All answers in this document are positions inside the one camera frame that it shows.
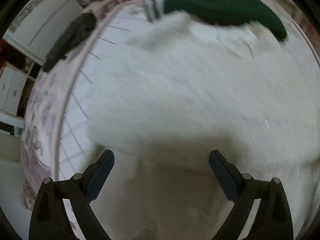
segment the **bed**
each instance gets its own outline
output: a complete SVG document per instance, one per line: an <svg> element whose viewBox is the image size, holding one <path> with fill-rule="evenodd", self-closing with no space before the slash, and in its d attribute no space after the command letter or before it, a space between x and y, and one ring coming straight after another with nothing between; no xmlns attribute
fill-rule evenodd
<svg viewBox="0 0 320 240"><path fill-rule="evenodd" d="M296 61L319 69L319 59L312 44L292 17L275 0L262 1L281 18L289 33L288 41L281 44L282 48ZM93 66L103 59L108 48L151 26L144 14L143 0L97 1L83 12L88 11L98 19L96 29L65 60L59 61L50 73L39 73L30 95L21 138L21 162L35 192L44 178L69 179L74 173L83 172L103 152L104 148L90 141L86 135ZM70 203L66 201L65 206L76 235L82 238ZM100 222L103 212L107 211L104 209L97 215ZM198 211L191 208L187 212L194 215ZM303 225L296 225L298 231L307 227L314 215L310 212ZM113 227L114 223L111 221L110 225L102 225L116 239L126 239L135 233L132 231L134 226L120 233Z"/></svg>

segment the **green cloth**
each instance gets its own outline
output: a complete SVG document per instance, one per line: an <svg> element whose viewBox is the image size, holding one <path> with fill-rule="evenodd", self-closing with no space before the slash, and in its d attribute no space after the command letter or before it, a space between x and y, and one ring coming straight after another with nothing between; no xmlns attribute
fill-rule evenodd
<svg viewBox="0 0 320 240"><path fill-rule="evenodd" d="M183 10L218 25L242 25L258 21L278 40L287 32L278 16L261 0L165 0L164 11Z"/></svg>

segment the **fluffy white cloth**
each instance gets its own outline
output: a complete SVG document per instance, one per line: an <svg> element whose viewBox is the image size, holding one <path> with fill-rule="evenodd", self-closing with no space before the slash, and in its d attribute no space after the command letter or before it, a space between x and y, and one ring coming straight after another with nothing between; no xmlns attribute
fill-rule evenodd
<svg viewBox="0 0 320 240"><path fill-rule="evenodd" d="M208 28L174 13L96 68L88 136L116 164L92 207L115 239L143 228L212 239L232 208L213 149L256 179L281 179L295 236L319 205L320 70L296 64L261 25Z"/></svg>

